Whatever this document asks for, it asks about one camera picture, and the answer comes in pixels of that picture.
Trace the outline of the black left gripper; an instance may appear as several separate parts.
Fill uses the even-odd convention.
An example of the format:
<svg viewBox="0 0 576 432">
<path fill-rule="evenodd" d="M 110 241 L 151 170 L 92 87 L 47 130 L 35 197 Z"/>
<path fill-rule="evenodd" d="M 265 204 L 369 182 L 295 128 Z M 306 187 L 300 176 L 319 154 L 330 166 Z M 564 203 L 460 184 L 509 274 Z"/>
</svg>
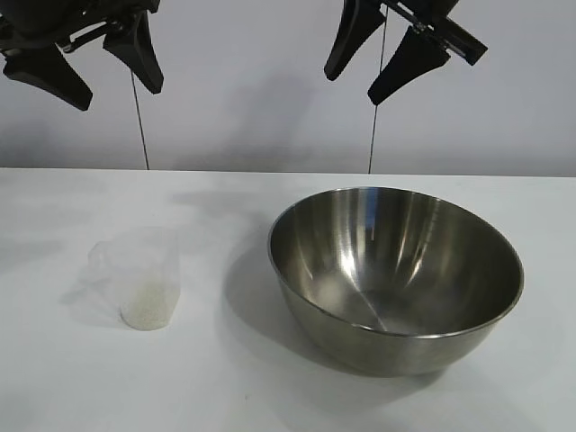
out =
<svg viewBox="0 0 576 432">
<path fill-rule="evenodd" d="M 87 111 L 93 93 L 59 48 L 71 53 L 104 37 L 103 48 L 157 95 L 164 75 L 152 45 L 148 15 L 156 13 L 159 5 L 159 1 L 3 1 L 3 73 Z"/>
</svg>

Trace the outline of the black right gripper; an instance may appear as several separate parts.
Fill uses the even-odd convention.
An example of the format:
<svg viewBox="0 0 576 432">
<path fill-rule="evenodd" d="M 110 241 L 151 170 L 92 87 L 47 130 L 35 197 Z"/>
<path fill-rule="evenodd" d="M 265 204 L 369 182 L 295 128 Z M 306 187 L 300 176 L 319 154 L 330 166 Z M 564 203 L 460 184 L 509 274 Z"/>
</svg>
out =
<svg viewBox="0 0 576 432">
<path fill-rule="evenodd" d="M 381 11 L 388 6 L 412 24 L 398 48 L 368 89 L 374 105 L 426 73 L 441 68 L 453 51 L 475 65 L 488 47 L 454 22 L 449 14 L 459 0 L 344 0 L 336 38 L 323 68 L 336 80 L 361 46 L 386 22 Z"/>
</svg>

